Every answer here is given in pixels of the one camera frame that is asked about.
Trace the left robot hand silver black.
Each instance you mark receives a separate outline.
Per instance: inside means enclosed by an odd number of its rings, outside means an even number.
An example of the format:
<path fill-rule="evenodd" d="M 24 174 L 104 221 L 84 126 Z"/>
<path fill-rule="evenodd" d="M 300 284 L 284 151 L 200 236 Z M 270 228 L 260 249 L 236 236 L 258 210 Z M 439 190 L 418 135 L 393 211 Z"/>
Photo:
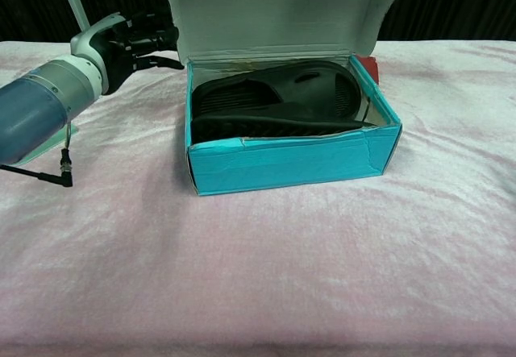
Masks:
<path fill-rule="evenodd" d="M 157 56 L 176 51 L 179 31 L 169 10 L 124 16 L 115 13 L 74 36 L 71 53 L 92 62 L 102 76 L 102 94 L 113 94 L 133 73 L 149 68 L 182 70 L 179 60 Z"/>

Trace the teal cardboard shoe box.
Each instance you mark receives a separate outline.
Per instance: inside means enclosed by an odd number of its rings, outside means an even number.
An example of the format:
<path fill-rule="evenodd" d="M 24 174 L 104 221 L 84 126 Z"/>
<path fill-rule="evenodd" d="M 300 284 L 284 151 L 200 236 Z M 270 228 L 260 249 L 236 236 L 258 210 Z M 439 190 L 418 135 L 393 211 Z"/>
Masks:
<path fill-rule="evenodd" d="M 394 0 L 168 0 L 187 71 L 185 154 L 201 195 L 383 174 L 402 122 L 356 56 L 370 56 Z M 192 94 L 201 84 L 304 61 L 347 69 L 362 94 L 350 119 L 373 124 L 334 135 L 192 143 Z"/>

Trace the pink plush table cloth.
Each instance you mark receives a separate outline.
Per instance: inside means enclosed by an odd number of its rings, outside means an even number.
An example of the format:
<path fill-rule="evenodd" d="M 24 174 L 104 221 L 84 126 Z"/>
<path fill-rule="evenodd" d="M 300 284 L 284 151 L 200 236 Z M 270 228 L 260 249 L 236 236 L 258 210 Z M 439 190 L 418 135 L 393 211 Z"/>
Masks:
<path fill-rule="evenodd" d="M 516 357 L 516 42 L 380 42 L 382 176 L 199 197 L 185 74 L 0 172 L 0 357 Z"/>

